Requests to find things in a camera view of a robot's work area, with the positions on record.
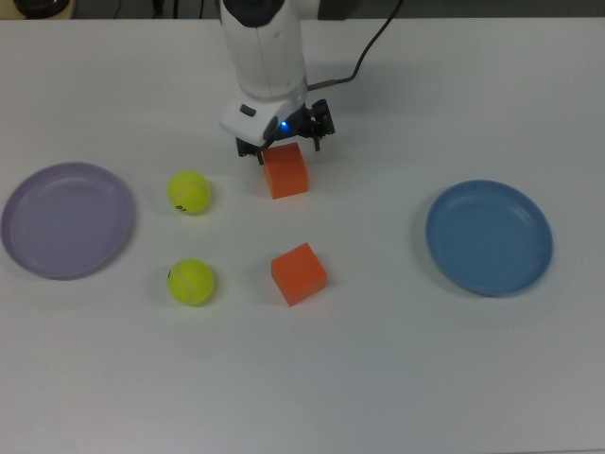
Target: table surface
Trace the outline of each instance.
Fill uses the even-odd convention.
[[[344,77],[380,22],[304,23],[309,82]],[[49,165],[123,178],[126,249],[59,282],[0,254],[0,451],[365,454],[605,447],[605,20],[394,22],[358,79],[322,92],[310,192],[280,201],[217,124],[234,85],[218,22],[0,26],[0,202]],[[204,173],[209,212],[169,177]],[[424,242],[451,184],[543,209],[552,265],[488,299]],[[270,260],[308,241],[328,287],[288,307]],[[164,280],[216,271],[203,308]]]

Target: purple plate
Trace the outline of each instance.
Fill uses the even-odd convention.
[[[111,258],[131,224],[130,194],[115,175],[90,164],[58,164],[12,193],[2,214],[2,243],[22,268],[68,279]]]

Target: yellow tennis ball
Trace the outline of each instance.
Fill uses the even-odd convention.
[[[168,291],[184,305],[201,306],[214,288],[212,270],[195,258],[181,260],[168,274]]]
[[[210,185],[195,170],[185,170],[170,179],[167,195],[177,210],[193,215],[203,210],[210,201]]]

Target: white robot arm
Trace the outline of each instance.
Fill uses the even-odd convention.
[[[301,19],[343,20],[361,0],[218,0],[221,23],[237,74],[220,123],[236,138],[240,156],[300,135],[319,140],[334,133],[325,100],[307,97]]]

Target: orange block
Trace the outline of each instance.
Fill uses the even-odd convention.
[[[328,274],[308,243],[273,260],[271,276],[290,306],[320,291],[328,280]]]
[[[269,148],[263,153],[265,175],[273,199],[309,190],[309,177],[298,144]]]

